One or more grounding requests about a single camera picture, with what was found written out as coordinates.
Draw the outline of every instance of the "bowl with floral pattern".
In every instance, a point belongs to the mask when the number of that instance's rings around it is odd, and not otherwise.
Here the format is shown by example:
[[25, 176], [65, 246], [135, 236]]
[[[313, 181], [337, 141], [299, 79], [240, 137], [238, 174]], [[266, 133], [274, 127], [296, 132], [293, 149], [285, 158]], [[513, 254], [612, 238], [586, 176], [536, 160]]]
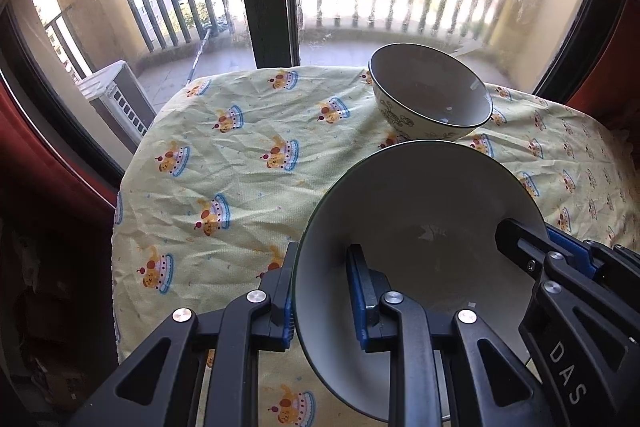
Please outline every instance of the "bowl with floral pattern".
[[494, 105], [478, 76], [434, 48], [382, 46], [369, 71], [380, 112], [406, 139], [457, 140], [491, 117]]

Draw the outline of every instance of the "wrinkled fabric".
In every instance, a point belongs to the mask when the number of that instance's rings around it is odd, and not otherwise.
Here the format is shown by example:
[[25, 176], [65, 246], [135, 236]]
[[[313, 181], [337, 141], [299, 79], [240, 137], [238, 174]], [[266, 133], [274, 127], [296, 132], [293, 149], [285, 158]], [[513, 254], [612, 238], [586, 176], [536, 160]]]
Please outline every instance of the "wrinkled fabric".
[[[359, 160], [398, 142], [360, 68], [304, 66], [194, 80], [158, 114], [122, 181], [113, 299], [122, 360], [174, 309], [224, 307], [282, 263], [314, 207]], [[597, 121], [488, 85], [494, 113], [459, 142], [505, 165], [546, 222], [638, 246], [630, 146]], [[202, 418], [202, 401], [200, 417]], [[298, 340], [260, 356], [259, 424], [378, 423], [328, 391]]]

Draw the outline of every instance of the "wall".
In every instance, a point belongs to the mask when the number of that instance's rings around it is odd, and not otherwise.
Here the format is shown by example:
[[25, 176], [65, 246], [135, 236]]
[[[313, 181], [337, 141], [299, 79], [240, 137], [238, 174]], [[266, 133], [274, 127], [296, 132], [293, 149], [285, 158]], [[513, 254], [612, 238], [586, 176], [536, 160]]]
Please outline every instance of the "wall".
[[536, 19], [507, 72], [514, 87], [531, 91], [556, 56], [582, 0], [542, 0]]
[[600, 121], [610, 130], [626, 129], [640, 165], [640, 2], [626, 0], [607, 48], [567, 105]]
[[33, 5], [33, 0], [11, 0], [18, 28], [27, 45], [46, 76], [49, 84], [56, 90], [66, 107], [84, 126], [86, 131], [122, 168], [126, 169], [132, 154], [113, 134], [102, 118], [86, 101], [80, 90], [66, 72], [62, 62], [53, 50], [49, 37]]
[[148, 49], [126, 0], [58, 0], [97, 70], [116, 60], [135, 64]]

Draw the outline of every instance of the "balcony floor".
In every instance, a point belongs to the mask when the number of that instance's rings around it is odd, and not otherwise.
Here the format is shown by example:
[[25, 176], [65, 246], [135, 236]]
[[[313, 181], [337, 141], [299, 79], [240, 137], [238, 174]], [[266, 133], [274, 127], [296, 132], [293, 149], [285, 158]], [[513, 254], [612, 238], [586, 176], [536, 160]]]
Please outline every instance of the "balcony floor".
[[[384, 44], [386, 42], [301, 42], [300, 61], [303, 65], [366, 67], [373, 51]], [[513, 87], [509, 79], [490, 62], [471, 54], [460, 55], [457, 58], [483, 82]], [[193, 58], [182, 58], [149, 67], [138, 76], [138, 81], [156, 112], [162, 109], [164, 104], [184, 86], [192, 65]], [[194, 78], [252, 69], [255, 69], [255, 62], [250, 47], [224, 48], [202, 54]]]

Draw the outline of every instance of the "cake print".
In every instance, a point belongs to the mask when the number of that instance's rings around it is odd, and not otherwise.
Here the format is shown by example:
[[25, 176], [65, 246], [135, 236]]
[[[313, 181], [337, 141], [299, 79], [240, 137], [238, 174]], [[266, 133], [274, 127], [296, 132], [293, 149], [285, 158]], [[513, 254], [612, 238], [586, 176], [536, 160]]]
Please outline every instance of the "cake print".
[[566, 152], [566, 155], [569, 156], [569, 158], [575, 158], [574, 156], [574, 148], [571, 147], [570, 143], [564, 142], [564, 152]]
[[500, 111], [498, 111], [495, 107], [494, 107], [494, 112], [491, 115], [491, 120], [498, 127], [500, 127], [503, 123], [507, 123], [506, 117]]
[[593, 202], [593, 200], [589, 200], [589, 214], [591, 216], [591, 219], [595, 219], [596, 221], [598, 220], [598, 213], [596, 212], [596, 204]]
[[562, 125], [564, 126], [564, 130], [566, 131], [567, 134], [573, 134], [574, 130], [572, 129], [572, 127], [567, 123], [567, 121], [564, 118], [561, 118], [560, 120], [562, 120]]
[[241, 129], [244, 125], [242, 110], [237, 105], [232, 105], [228, 111], [217, 110], [218, 123], [212, 129], [219, 129], [221, 133], [226, 133], [232, 129]]
[[[280, 248], [276, 247], [275, 245], [270, 245], [269, 251], [271, 253], [271, 262], [269, 263], [269, 266], [267, 266], [267, 272], [280, 268], [282, 266], [282, 261], [284, 261], [284, 254], [280, 251]], [[255, 276], [255, 278], [262, 279], [264, 274], [265, 272], [260, 272]]]
[[406, 142], [406, 137], [401, 134], [397, 134], [394, 132], [390, 132], [386, 135], [386, 139], [378, 145], [378, 149], [384, 149], [385, 147], [389, 147], [390, 145], [395, 145], [396, 143]]
[[540, 145], [538, 140], [536, 140], [535, 138], [529, 141], [529, 150], [531, 151], [531, 154], [536, 158], [544, 159], [545, 155], [542, 152], [542, 145]]
[[268, 169], [284, 169], [291, 172], [298, 163], [300, 144], [298, 140], [283, 140], [280, 136], [273, 137], [273, 147], [268, 154], [261, 156], [267, 160]]
[[187, 98], [191, 98], [192, 96], [200, 96], [201, 94], [205, 94], [206, 90], [209, 89], [211, 84], [211, 79], [207, 78], [206, 80], [197, 80], [193, 86], [191, 86], [187, 90]]
[[491, 158], [494, 157], [494, 148], [491, 146], [489, 137], [484, 133], [474, 136], [469, 146], [472, 149], [476, 149], [477, 151], [483, 152], [484, 154], [486, 154], [487, 156], [490, 156]]
[[172, 141], [169, 150], [164, 153], [164, 156], [156, 157], [156, 160], [160, 162], [159, 171], [168, 172], [174, 178], [180, 176], [187, 166], [190, 154], [191, 148], [188, 145], [178, 147], [178, 144]]
[[539, 96], [534, 96], [533, 98], [535, 98], [536, 102], [538, 102], [542, 107], [549, 107], [549, 103], [544, 98], [540, 98]]
[[500, 95], [501, 98], [506, 98], [507, 100], [512, 100], [511, 93], [509, 92], [509, 89], [507, 89], [506, 87], [496, 86], [495, 90]]
[[528, 172], [523, 172], [522, 177], [519, 179], [522, 186], [527, 189], [529, 196], [531, 196], [532, 198], [537, 198], [540, 195], [536, 184], [533, 182], [533, 178]]
[[298, 73], [295, 71], [280, 70], [276, 76], [269, 79], [273, 89], [288, 89], [296, 87], [298, 83]]
[[158, 290], [161, 294], [169, 291], [171, 280], [174, 277], [174, 256], [170, 253], [160, 255], [156, 247], [149, 247], [151, 256], [145, 266], [136, 271], [142, 275], [142, 284], [145, 288]]
[[197, 221], [193, 230], [202, 229], [205, 235], [212, 235], [218, 230], [226, 230], [231, 224], [231, 211], [222, 194], [216, 194], [211, 201], [199, 199], [202, 207], [200, 221]]
[[607, 237], [609, 238], [609, 246], [613, 247], [614, 239], [616, 238], [616, 233], [613, 231], [611, 227], [607, 227]]
[[364, 82], [365, 84], [369, 84], [369, 86], [373, 84], [373, 78], [371, 78], [371, 73], [369, 73], [369, 71], [365, 71], [363, 74], [360, 75], [359, 78], [361, 82]]
[[546, 129], [546, 125], [542, 121], [542, 115], [540, 115], [540, 113], [538, 111], [533, 113], [533, 123], [536, 124], [536, 128], [538, 128], [540, 130], [545, 130]]
[[293, 394], [289, 387], [282, 384], [284, 391], [278, 405], [269, 407], [269, 411], [278, 415], [278, 422], [296, 427], [311, 427], [316, 415], [316, 401], [311, 391]]
[[569, 211], [564, 207], [558, 217], [558, 228], [563, 232], [571, 232], [571, 218], [569, 217]]
[[119, 225], [122, 223], [122, 194], [118, 191], [118, 195], [116, 196], [116, 211], [113, 214], [113, 226]]
[[562, 171], [562, 179], [564, 180], [564, 188], [573, 194], [575, 192], [575, 183], [567, 171]]
[[593, 172], [591, 172], [591, 169], [587, 169], [587, 177], [589, 179], [591, 188], [596, 188], [598, 184], [596, 183], [596, 178], [593, 176]]
[[342, 118], [349, 118], [351, 113], [344, 102], [337, 96], [330, 98], [328, 102], [323, 103], [320, 109], [320, 116], [318, 121], [325, 121], [326, 123], [335, 123]]

